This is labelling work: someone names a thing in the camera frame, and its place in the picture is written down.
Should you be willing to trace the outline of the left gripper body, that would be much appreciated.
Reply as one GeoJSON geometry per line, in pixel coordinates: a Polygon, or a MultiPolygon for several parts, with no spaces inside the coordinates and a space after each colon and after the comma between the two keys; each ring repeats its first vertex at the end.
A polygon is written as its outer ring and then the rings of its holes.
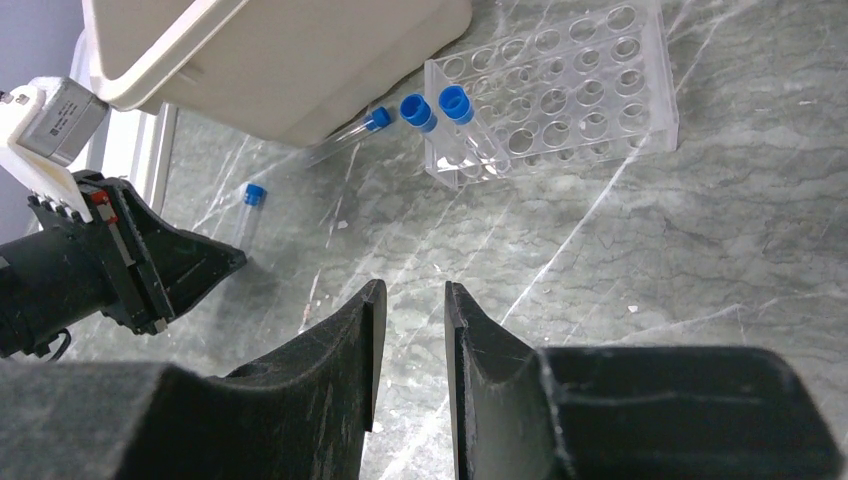
{"type": "Polygon", "coordinates": [[[69,327],[96,312],[136,335],[176,317],[164,263],[175,229],[126,180],[83,170],[72,176],[83,212],[32,194],[40,231],[1,247],[1,356],[60,357],[69,327]]]}

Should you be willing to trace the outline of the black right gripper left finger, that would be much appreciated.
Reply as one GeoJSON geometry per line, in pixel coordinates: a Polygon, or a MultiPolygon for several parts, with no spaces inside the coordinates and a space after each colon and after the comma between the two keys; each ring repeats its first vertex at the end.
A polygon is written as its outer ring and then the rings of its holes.
{"type": "Polygon", "coordinates": [[[5,479],[355,479],[387,287],[223,377],[172,363],[1,366],[5,479]]]}

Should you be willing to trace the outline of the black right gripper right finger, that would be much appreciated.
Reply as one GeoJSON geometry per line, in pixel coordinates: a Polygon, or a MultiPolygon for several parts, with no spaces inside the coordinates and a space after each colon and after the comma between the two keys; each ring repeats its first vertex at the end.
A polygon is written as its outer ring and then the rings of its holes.
{"type": "Polygon", "coordinates": [[[445,286],[459,479],[836,479],[805,385],[739,346],[532,347],[445,286]]]}

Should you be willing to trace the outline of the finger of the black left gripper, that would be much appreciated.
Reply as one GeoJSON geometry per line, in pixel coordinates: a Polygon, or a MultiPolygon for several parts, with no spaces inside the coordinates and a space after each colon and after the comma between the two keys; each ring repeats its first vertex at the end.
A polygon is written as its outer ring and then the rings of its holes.
{"type": "Polygon", "coordinates": [[[140,235],[140,242],[150,258],[171,252],[183,254],[195,251],[242,251],[232,245],[169,224],[152,211],[128,181],[118,179],[115,181],[115,187],[122,195],[131,223],[140,235]]]}
{"type": "Polygon", "coordinates": [[[154,255],[142,264],[144,317],[181,317],[246,263],[243,251],[154,255]]]}

